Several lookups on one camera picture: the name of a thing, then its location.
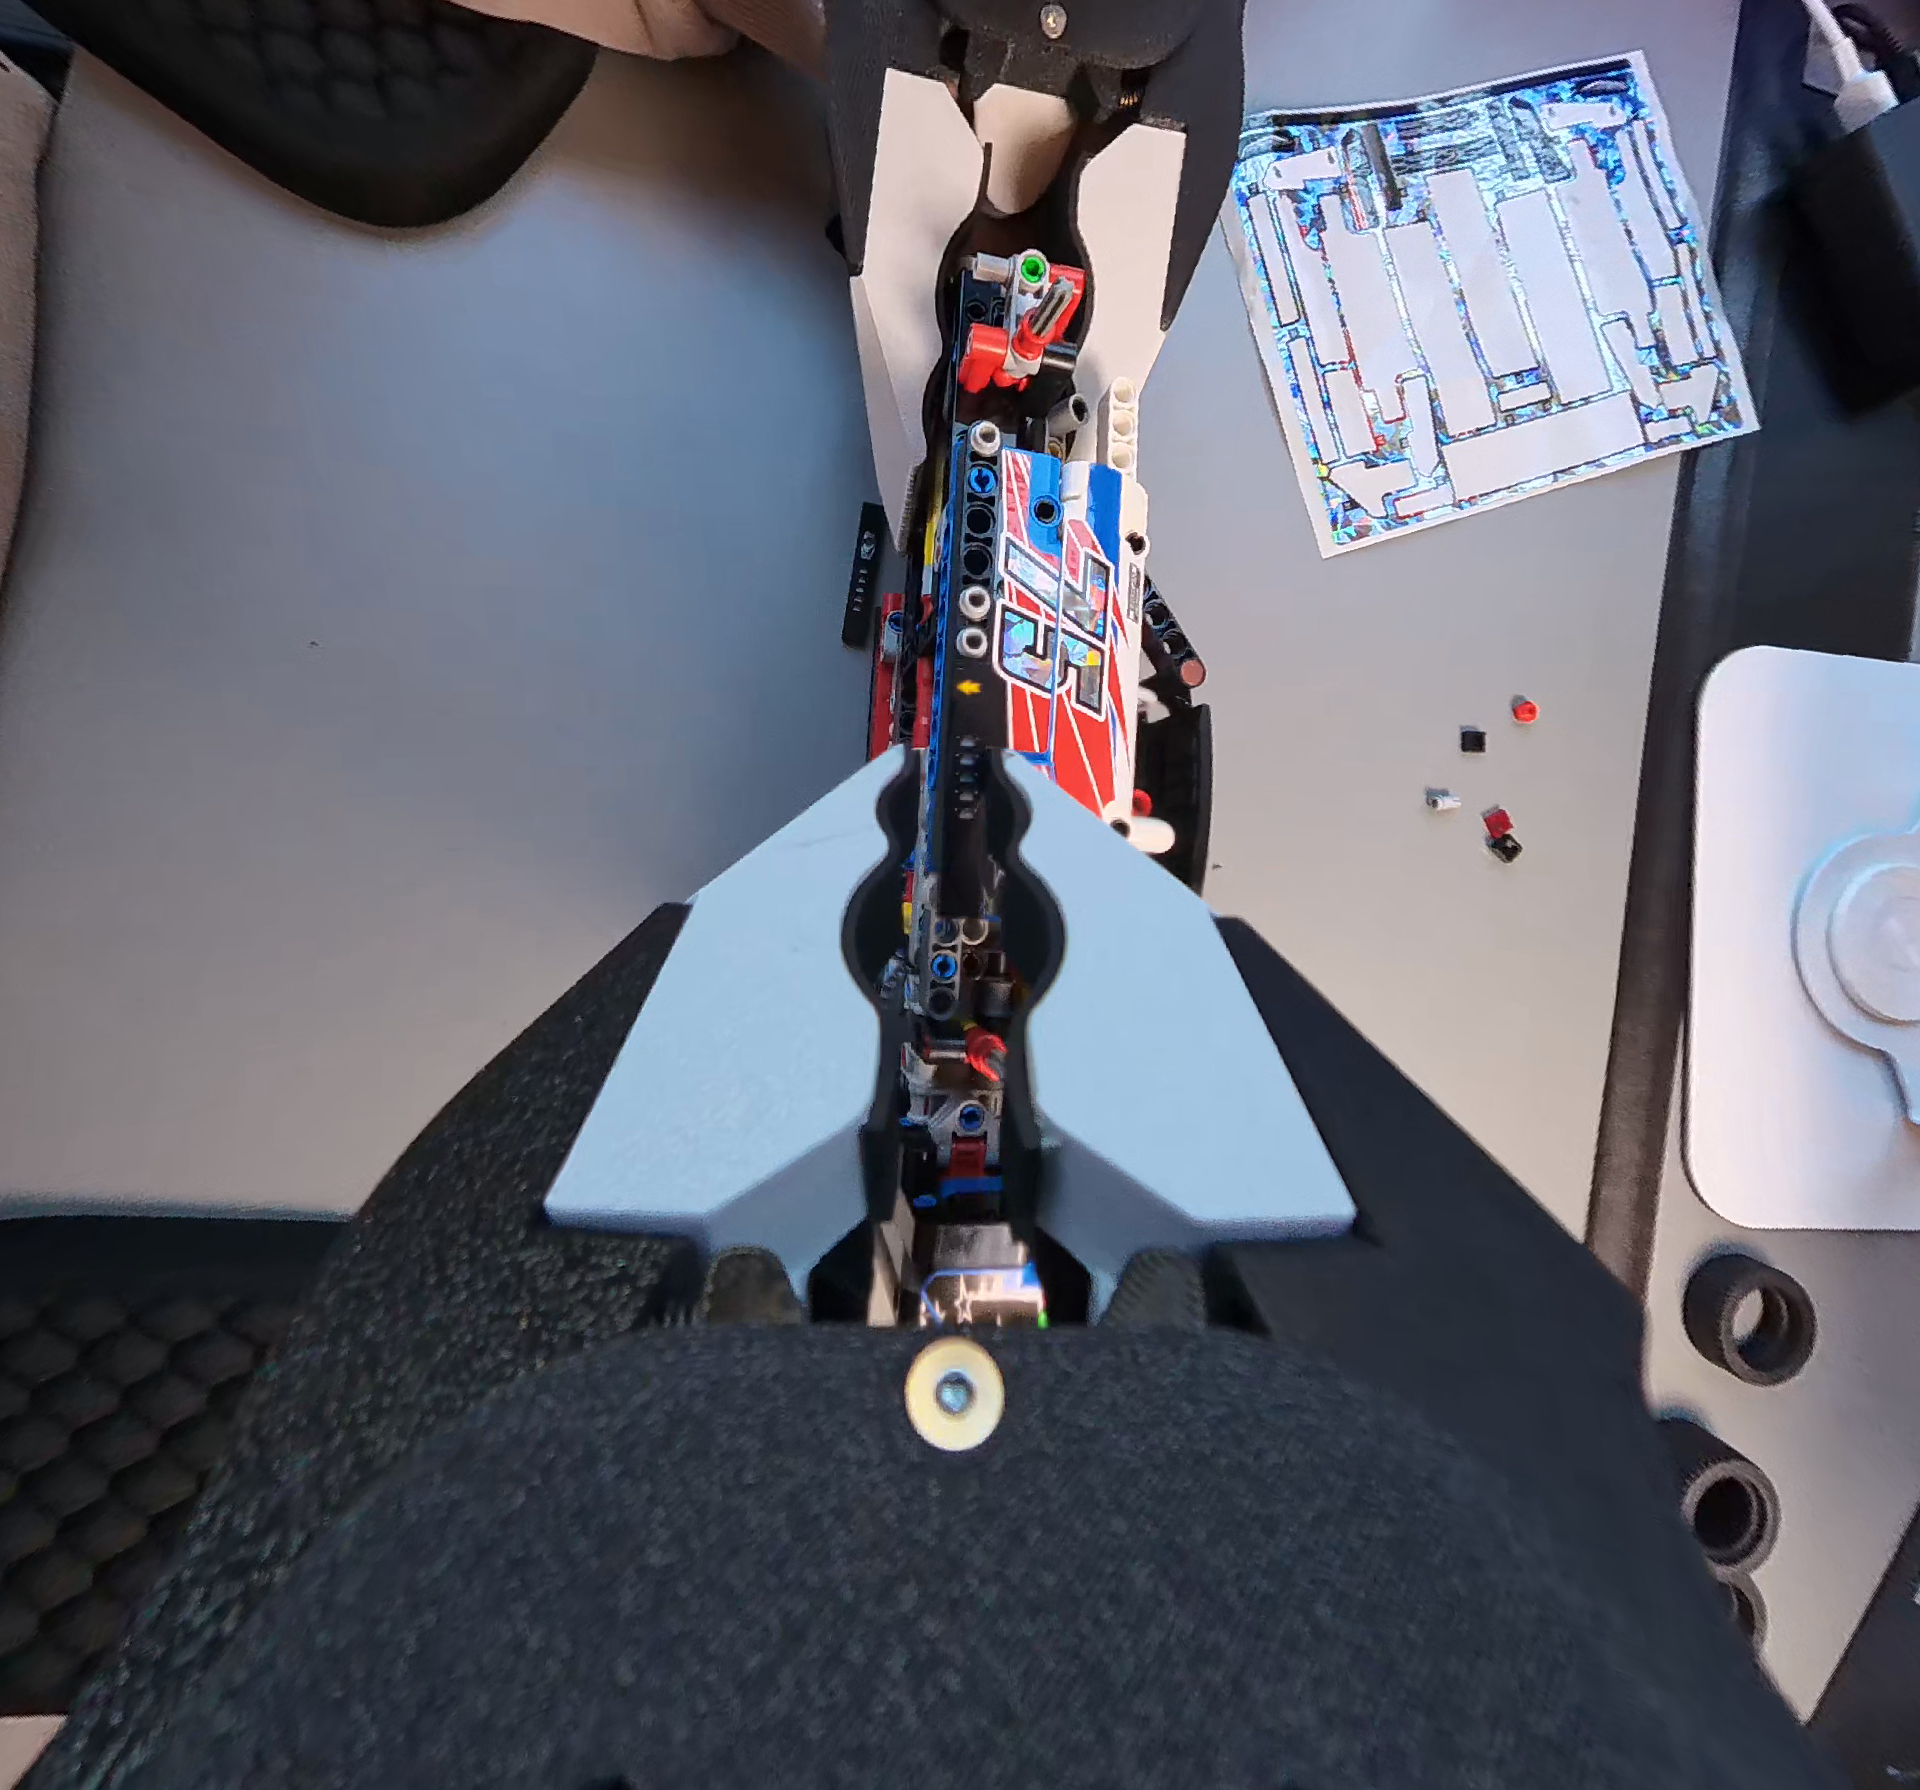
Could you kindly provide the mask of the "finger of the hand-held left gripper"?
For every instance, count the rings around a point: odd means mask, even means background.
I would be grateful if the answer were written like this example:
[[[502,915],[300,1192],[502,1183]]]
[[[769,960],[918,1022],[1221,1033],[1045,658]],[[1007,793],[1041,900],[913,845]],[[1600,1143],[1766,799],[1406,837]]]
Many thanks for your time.
[[[1078,174],[1089,319],[1074,384],[1085,397],[1103,397],[1118,380],[1141,388],[1158,360],[1185,146],[1183,133],[1128,125]]]
[[[985,171],[987,148],[946,85],[886,71],[852,319],[878,503],[896,547],[907,489],[925,459],[925,384],[945,364],[941,265],[977,211]]]

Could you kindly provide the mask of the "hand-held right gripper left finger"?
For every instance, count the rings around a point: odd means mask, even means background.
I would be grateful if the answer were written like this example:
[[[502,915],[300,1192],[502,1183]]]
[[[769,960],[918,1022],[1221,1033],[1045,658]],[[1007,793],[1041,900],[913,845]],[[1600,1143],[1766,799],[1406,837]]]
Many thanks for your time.
[[[899,749],[696,891],[544,1197],[556,1227],[767,1250],[789,1283],[869,1217],[881,1018],[848,963]]]

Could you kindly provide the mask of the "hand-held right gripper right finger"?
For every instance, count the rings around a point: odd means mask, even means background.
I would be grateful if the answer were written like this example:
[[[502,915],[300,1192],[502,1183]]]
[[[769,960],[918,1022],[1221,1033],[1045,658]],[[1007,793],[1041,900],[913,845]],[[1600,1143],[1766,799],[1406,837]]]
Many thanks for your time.
[[[1038,1221],[1100,1316],[1141,1250],[1350,1232],[1356,1207],[1205,902],[1020,757],[1020,863],[1065,920],[1027,1022]]]

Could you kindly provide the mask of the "blue white lego race car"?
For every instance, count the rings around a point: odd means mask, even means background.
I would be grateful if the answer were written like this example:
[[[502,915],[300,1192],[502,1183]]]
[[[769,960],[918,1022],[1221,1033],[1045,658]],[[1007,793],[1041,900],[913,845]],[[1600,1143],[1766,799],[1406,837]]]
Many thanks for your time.
[[[1074,384],[1082,266],[971,249],[951,331],[931,483],[913,486],[901,595],[877,626],[873,746],[918,759],[899,864],[899,948],[877,986],[899,1024],[899,1204],[877,1237],[890,1321],[1045,1326],[1043,1268],[1009,1215],[1009,1045],[1035,997],[1010,939],[992,828],[985,913],[938,917],[925,881],[925,746],[951,657],[1005,694],[997,751],[1027,761],[1190,891],[1209,875],[1206,667],[1148,574],[1138,390]]]

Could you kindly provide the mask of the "holographic sticker sheet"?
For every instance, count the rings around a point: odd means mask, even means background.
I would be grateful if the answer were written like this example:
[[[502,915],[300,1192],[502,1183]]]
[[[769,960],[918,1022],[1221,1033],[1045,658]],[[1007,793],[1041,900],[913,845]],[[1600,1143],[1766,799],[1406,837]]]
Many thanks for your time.
[[[1322,556],[1762,430],[1639,49],[1251,112],[1221,227]]]

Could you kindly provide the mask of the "black power adapter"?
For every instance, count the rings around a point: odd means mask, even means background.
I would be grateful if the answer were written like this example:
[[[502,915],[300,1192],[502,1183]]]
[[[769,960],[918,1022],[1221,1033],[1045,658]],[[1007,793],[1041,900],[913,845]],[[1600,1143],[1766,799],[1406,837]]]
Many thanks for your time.
[[[1853,411],[1918,390],[1918,99],[1842,134],[1794,177],[1831,370]]]

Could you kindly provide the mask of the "person's beige sweatshirt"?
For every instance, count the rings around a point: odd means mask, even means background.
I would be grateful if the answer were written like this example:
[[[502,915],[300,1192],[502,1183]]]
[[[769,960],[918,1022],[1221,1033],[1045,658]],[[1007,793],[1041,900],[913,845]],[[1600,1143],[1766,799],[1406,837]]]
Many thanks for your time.
[[[26,484],[35,405],[40,174],[56,115],[33,74],[2,58],[2,566]]]

